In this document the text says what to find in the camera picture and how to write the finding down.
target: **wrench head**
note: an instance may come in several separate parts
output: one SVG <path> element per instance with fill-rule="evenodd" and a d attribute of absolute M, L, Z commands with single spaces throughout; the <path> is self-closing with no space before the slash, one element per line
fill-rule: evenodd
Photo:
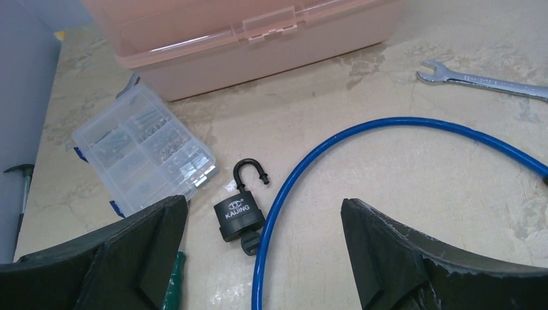
<path fill-rule="evenodd" d="M 433 74 L 417 71 L 417 78 L 424 84 L 439 85 L 449 80 L 451 70 L 439 61 L 426 60 L 422 62 L 422 65 L 434 71 Z"/>

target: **blue cable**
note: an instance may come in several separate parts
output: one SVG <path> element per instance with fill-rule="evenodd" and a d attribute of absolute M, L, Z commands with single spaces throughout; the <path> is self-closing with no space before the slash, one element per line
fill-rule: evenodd
<path fill-rule="evenodd" d="M 266 255 L 268 254 L 268 245 L 270 243 L 270 238 L 272 237 L 272 232 L 274 230 L 274 225 L 276 224 L 278 214 L 280 214 L 280 210 L 284 205 L 284 201 L 286 200 L 289 192 L 291 191 L 291 188 L 298 180 L 299 176 L 316 158 L 318 158 L 318 156 L 320 156 L 323 152 L 325 152 L 338 142 L 354 136 L 355 134 L 359 134 L 368 130 L 392 126 L 430 127 L 453 132 L 455 134 L 460 134 L 504 153 L 518 163 L 521 163 L 522 165 L 536 172 L 542 178 L 548 177 L 548 167 L 540 161 L 527 155 L 526 153 L 516 149 L 515 147 L 505 142 L 500 141 L 497 138 L 489 136 L 488 134 L 484 134 L 468 127 L 457 125 L 455 123 L 449 123 L 447 121 L 440 121 L 438 119 L 430 118 L 383 118 L 376 119 L 374 121 L 367 121 L 366 123 L 362 123 L 354 127 L 345 129 L 338 134 L 330 137 L 326 141 L 322 142 L 304 157 L 304 159 L 295 167 L 290 176 L 284 182 L 284 185 L 282 185 L 282 188 L 278 192 L 276 199 L 272 203 L 272 207 L 268 212 L 268 216 L 266 218 L 266 222 L 260 236 L 259 250 L 257 253 L 257 258 L 255 260 L 255 272 L 253 273 L 253 288 L 251 295 L 252 310 L 262 310 L 262 291 L 264 283 Z"/>

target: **black padlock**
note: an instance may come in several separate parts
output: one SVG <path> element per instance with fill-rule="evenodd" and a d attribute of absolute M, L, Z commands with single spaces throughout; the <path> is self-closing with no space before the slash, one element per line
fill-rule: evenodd
<path fill-rule="evenodd" d="M 242 248 L 247 255 L 255 255 L 258 250 L 260 234 L 256 231 L 264 225 L 264 216 L 250 191 L 240 178 L 240 169 L 245 165 L 253 165 L 259 173 L 259 178 L 267 185 L 270 183 L 268 174 L 264 172 L 257 160 L 246 158 L 234 166 L 234 180 L 240 194 L 234 195 L 216 204 L 213 208 L 217 215 L 219 230 L 225 242 L 242 238 Z"/>

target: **wrench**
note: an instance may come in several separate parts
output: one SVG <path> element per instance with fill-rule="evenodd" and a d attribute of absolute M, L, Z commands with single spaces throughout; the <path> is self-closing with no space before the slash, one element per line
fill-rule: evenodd
<path fill-rule="evenodd" d="M 450 70 L 442 63 L 434 60 L 426 60 L 422 65 L 434 71 L 434 74 L 426 74 L 417 71 L 417 78 L 427 85 L 450 83 L 548 102 L 548 87 L 520 84 L 502 81 L 500 79 L 491 79 L 489 77 L 459 73 Z"/>

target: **pink plastic toolbox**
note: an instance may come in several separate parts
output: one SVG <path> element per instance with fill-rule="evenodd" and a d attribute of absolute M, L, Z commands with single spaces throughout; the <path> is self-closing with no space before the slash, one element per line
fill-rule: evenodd
<path fill-rule="evenodd" d="M 82 2 L 118 61 L 167 101 L 382 42 L 403 7 L 403 0 Z"/>

